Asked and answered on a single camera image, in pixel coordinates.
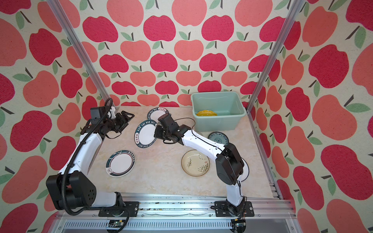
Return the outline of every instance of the white plate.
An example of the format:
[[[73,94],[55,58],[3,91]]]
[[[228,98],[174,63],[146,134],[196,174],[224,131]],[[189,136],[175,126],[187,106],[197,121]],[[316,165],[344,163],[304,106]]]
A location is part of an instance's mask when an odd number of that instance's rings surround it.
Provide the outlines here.
[[[181,159],[181,167],[190,176],[202,176],[210,168],[209,158],[197,150],[188,151]]]
[[[106,172],[113,177],[124,176],[135,165],[135,155],[128,150],[114,153],[106,162]]]
[[[244,162],[244,172],[242,173],[242,178],[241,178],[241,182],[246,180],[247,177],[249,177],[249,166],[247,165],[247,162],[242,159],[242,161]]]
[[[152,110],[148,112],[147,117],[149,120],[153,120],[158,123],[158,118],[164,115],[165,113],[169,113],[168,110],[165,108],[162,108],[162,107],[153,108]]]
[[[157,123],[153,120],[143,121],[135,131],[135,143],[140,148],[150,147],[155,141],[154,132]]]

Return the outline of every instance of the table surface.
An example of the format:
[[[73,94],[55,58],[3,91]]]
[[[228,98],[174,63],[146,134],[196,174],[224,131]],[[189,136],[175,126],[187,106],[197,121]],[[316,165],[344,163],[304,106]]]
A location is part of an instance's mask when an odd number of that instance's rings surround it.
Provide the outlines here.
[[[226,196],[225,184],[217,177],[215,163],[210,160],[206,174],[193,177],[181,167],[183,155],[193,148],[179,143],[166,145],[157,139],[148,148],[135,144],[134,134],[137,126],[147,119],[148,112],[154,107],[121,106],[119,112],[133,113],[135,117],[115,139],[105,139],[92,163],[88,178],[98,190],[107,192],[151,193],[166,195]],[[166,107],[172,118],[191,117],[191,107]],[[178,120],[179,125],[193,125],[191,119]],[[255,198],[273,198],[271,188],[259,155],[258,147],[248,117],[242,117],[235,130],[222,131],[245,159],[250,168],[249,177],[242,182],[243,195]],[[207,137],[211,132],[201,132]],[[110,132],[109,137],[116,136]],[[135,165],[126,175],[111,177],[105,165],[109,157],[117,151],[129,150],[135,155]]]

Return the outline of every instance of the black mounting plate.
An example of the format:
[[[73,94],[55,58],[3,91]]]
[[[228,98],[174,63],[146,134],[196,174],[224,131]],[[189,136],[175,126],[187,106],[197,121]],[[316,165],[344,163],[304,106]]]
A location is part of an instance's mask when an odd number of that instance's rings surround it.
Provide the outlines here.
[[[227,209],[227,202],[226,201],[216,201],[214,202],[215,205],[215,215],[216,217],[235,217],[230,214],[230,212],[227,211],[220,211],[221,210],[226,210]],[[254,209],[253,209],[253,204],[250,201],[247,201],[245,203],[245,217],[254,217]]]
[[[137,217],[137,211],[139,208],[138,201],[125,201],[125,207],[129,210],[130,217]],[[98,213],[99,217],[127,217],[124,211],[120,210],[103,210],[101,209]]]

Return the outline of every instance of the wall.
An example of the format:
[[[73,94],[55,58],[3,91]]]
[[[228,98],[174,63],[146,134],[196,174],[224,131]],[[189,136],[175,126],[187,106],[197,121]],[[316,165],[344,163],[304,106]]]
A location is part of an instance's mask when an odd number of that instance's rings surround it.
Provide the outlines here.
[[[93,65],[111,78],[116,105],[183,107],[191,93],[226,90],[246,106],[291,1],[74,4],[81,10],[77,35],[98,50]]]
[[[2,1],[0,12],[0,232],[47,232],[56,210],[46,179],[75,149],[98,94],[45,1]]]
[[[278,55],[280,75],[251,111],[304,233],[373,231],[372,8],[307,2],[301,38]]]

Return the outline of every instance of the wire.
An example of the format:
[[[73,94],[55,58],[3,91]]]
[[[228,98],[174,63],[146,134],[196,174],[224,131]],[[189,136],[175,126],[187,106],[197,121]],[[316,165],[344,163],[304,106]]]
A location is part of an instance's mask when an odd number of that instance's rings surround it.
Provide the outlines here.
[[[111,101],[110,103],[110,108],[111,106],[113,105],[113,99],[112,98],[108,98],[106,101],[105,101],[105,106],[107,106],[107,103],[108,101]],[[108,112],[110,111],[110,108],[108,108],[105,112],[105,114],[103,114],[103,116],[100,118],[100,120],[91,128],[91,130],[87,133],[87,135],[83,138],[83,140],[79,143],[78,147],[76,148],[73,156],[71,157],[70,161],[69,161],[69,164],[66,166],[66,169],[63,173],[63,176],[62,176],[62,183],[61,183],[61,199],[62,199],[62,204],[63,204],[63,208],[65,209],[66,213],[68,213],[69,215],[72,215],[72,216],[75,216],[75,215],[78,215],[80,214],[81,212],[87,210],[89,207],[82,207],[81,209],[79,209],[78,211],[72,211],[71,208],[69,207],[69,204],[68,204],[68,201],[67,201],[67,196],[66,196],[66,190],[67,190],[67,179],[68,179],[68,176],[69,176],[69,171],[71,169],[71,167],[73,167],[73,164],[74,164],[74,161],[75,161],[75,158],[77,157],[80,149],[82,148],[82,146],[86,143],[86,140],[89,138],[89,136],[91,136],[91,134],[97,129],[98,125],[103,121],[103,119],[106,117],[106,115],[108,114]]]

